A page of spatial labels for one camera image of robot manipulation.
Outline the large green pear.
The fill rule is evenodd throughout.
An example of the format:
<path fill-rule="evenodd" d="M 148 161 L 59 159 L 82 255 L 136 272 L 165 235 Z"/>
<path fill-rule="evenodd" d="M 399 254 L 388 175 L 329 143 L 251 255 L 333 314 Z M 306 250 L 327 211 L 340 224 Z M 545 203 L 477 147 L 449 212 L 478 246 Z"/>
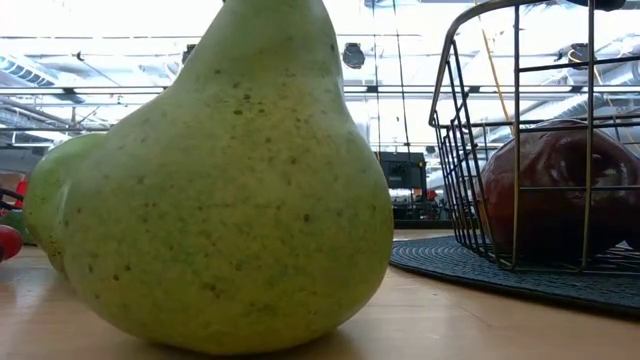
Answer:
<path fill-rule="evenodd" d="M 73 167 L 62 204 L 77 296 L 208 355 L 332 332 L 378 290 L 393 239 L 323 0 L 226 0 L 173 84 Z"/>

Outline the dark red apple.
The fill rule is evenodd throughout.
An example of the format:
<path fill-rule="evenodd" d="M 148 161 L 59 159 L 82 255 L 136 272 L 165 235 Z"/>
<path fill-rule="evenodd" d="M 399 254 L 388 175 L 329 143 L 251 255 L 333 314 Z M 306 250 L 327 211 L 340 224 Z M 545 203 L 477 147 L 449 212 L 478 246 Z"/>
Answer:
<path fill-rule="evenodd" d="M 481 178 L 482 221 L 501 253 L 573 262 L 621 242 L 640 251 L 640 156 L 581 120 L 532 126 L 494 152 Z"/>

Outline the black computer monitor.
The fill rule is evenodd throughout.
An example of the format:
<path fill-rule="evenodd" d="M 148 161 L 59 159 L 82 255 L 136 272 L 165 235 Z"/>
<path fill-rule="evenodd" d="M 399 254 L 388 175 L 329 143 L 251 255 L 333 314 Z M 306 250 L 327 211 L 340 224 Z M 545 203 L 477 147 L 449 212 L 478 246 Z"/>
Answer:
<path fill-rule="evenodd" d="M 390 189 L 427 188 L 422 153 L 380 152 L 379 162 Z"/>

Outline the dark round plate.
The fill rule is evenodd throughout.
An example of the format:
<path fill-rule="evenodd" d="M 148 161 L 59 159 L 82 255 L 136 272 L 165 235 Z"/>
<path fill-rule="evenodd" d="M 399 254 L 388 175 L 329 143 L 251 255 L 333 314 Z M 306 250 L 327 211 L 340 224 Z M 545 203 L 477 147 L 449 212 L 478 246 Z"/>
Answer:
<path fill-rule="evenodd" d="M 396 241 L 390 264 L 483 291 L 640 321 L 640 276 L 503 270 L 453 236 Z"/>

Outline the red grape bunch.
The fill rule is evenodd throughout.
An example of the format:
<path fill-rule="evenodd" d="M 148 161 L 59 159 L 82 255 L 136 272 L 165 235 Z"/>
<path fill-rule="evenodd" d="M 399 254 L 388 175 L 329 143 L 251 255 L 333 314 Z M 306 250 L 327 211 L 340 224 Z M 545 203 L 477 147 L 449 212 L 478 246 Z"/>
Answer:
<path fill-rule="evenodd" d="M 0 263 L 15 257 L 23 246 L 20 232 L 13 227 L 0 225 Z"/>

